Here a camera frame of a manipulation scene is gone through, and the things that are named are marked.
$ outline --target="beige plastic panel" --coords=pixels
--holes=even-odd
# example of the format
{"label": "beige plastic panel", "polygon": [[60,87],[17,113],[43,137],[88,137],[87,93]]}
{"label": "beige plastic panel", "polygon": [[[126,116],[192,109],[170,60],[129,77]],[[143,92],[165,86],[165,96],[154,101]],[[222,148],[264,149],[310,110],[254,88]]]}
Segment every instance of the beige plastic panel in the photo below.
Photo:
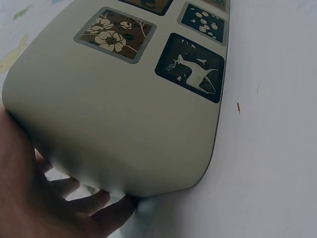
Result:
{"label": "beige plastic panel", "polygon": [[[9,71],[3,102],[61,171],[115,194],[151,196],[194,186],[211,159],[220,103],[155,74],[171,33],[226,58],[227,45],[165,16],[116,0],[75,0]],[[202,1],[200,6],[229,21]],[[157,26],[137,64],[73,40],[103,7]]]}

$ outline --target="white wall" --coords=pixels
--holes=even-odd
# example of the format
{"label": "white wall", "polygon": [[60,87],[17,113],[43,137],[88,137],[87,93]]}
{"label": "white wall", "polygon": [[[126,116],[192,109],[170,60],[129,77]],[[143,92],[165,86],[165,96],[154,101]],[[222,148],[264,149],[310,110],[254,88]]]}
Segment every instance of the white wall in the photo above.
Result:
{"label": "white wall", "polygon": [[232,2],[211,165],[160,198],[147,238],[317,236],[317,1]]}

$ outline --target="hand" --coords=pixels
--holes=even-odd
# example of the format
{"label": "hand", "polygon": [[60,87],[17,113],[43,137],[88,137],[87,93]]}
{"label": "hand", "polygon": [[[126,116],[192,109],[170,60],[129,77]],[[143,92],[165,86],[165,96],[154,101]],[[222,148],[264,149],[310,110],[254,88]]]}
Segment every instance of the hand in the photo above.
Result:
{"label": "hand", "polygon": [[66,201],[79,182],[49,182],[49,168],[27,134],[0,110],[0,237],[106,238],[132,215],[131,197],[102,209],[110,199],[104,191]]}

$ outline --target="decorative tile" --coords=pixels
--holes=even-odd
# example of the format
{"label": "decorative tile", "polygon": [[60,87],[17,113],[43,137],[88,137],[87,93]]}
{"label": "decorative tile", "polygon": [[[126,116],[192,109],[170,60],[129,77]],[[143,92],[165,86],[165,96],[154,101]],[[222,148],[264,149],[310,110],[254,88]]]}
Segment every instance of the decorative tile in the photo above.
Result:
{"label": "decorative tile", "polygon": [[223,11],[227,11],[226,8],[229,2],[229,0],[202,0],[202,1],[205,1]]}
{"label": "decorative tile", "polygon": [[178,18],[178,23],[222,45],[226,44],[227,22],[205,9],[187,2]]}
{"label": "decorative tile", "polygon": [[137,63],[156,26],[126,13],[102,8],[75,36],[85,46]]}
{"label": "decorative tile", "polygon": [[155,72],[162,78],[218,103],[224,66],[224,59],[220,55],[172,33]]}
{"label": "decorative tile", "polygon": [[142,8],[154,14],[164,16],[173,0],[119,0]]}

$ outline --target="deer silhouette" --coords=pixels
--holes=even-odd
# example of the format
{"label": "deer silhouette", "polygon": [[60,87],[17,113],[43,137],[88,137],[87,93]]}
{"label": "deer silhouette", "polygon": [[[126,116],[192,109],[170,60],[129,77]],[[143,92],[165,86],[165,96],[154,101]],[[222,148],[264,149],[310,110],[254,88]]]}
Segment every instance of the deer silhouette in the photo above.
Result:
{"label": "deer silhouette", "polygon": [[207,93],[207,94],[214,94],[215,92],[208,92],[205,89],[200,87],[200,84],[203,82],[204,79],[208,81],[208,83],[212,86],[214,91],[216,91],[215,87],[213,86],[211,80],[208,78],[208,74],[212,71],[219,71],[218,69],[208,69],[205,70],[202,67],[199,66],[199,64],[195,62],[191,62],[188,60],[184,60],[183,56],[181,54],[178,55],[177,60],[174,59],[174,63],[168,65],[165,69],[166,71],[170,71],[172,68],[176,68],[178,64],[185,65],[189,67],[192,70],[191,75],[186,79],[186,84],[198,89],[201,92]]}

